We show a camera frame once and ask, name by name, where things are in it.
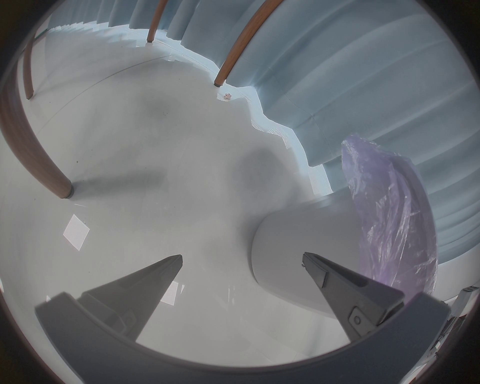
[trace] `trash bag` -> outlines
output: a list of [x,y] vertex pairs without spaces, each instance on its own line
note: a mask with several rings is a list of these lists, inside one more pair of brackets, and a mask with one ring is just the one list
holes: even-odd
[[358,135],[342,143],[342,169],[360,217],[360,273],[405,293],[431,294],[437,239],[427,193],[410,159]]

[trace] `floor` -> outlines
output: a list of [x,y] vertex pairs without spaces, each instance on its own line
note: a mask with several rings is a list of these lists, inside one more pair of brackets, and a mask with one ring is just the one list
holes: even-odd
[[[183,268],[138,343],[223,366],[282,364],[348,343],[336,319],[264,291],[249,263],[265,216],[329,192],[323,169],[306,165],[295,135],[263,117],[251,90],[214,87],[211,63],[145,36],[74,25],[34,46],[25,112],[75,194],[56,198],[0,139],[1,279],[25,335],[75,382],[34,307],[180,253]],[[77,243],[63,235],[73,215],[89,229]]]

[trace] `plastic bag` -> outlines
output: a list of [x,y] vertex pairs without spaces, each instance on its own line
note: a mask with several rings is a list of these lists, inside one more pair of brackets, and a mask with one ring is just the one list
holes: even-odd
[[437,240],[427,193],[410,159],[349,136],[342,169],[360,216],[360,273],[405,293],[431,294]]

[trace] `wooden leg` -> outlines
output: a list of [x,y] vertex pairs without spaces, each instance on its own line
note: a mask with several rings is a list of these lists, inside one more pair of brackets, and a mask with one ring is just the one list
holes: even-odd
[[35,36],[32,36],[24,52],[24,88],[25,96],[30,100],[33,96],[33,83],[32,83],[32,48]]
[[239,38],[233,45],[232,49],[228,53],[222,68],[220,68],[220,71],[218,72],[214,82],[215,86],[220,87],[223,85],[240,55],[247,47],[248,43],[250,43],[252,37],[257,33],[258,29],[262,26],[265,20],[268,19],[268,17],[281,4],[282,1],[283,0],[265,0],[255,15],[252,16],[240,34]]
[[12,152],[34,178],[59,198],[71,197],[72,183],[47,155],[28,123],[18,89],[17,65],[0,92],[0,130]]
[[155,39],[155,33],[158,28],[158,23],[162,17],[165,6],[167,5],[168,0],[160,0],[156,6],[155,13],[153,15],[152,23],[150,24],[150,29],[148,30],[147,43],[153,42]]

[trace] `white floor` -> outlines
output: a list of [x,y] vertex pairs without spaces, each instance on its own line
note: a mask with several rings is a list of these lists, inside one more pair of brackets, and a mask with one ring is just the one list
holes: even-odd
[[[146,45],[145,35],[92,24],[52,30],[34,46],[35,95],[24,108],[75,194],[56,198],[0,139],[1,279],[25,335],[75,382],[34,307],[180,253],[178,285],[140,344],[227,366],[281,364],[346,344],[336,319],[265,292],[249,266],[262,219],[328,192],[322,170],[308,169],[288,129],[256,114],[248,90],[214,87],[207,65],[178,47]],[[90,229],[80,250],[63,236],[73,215]]]

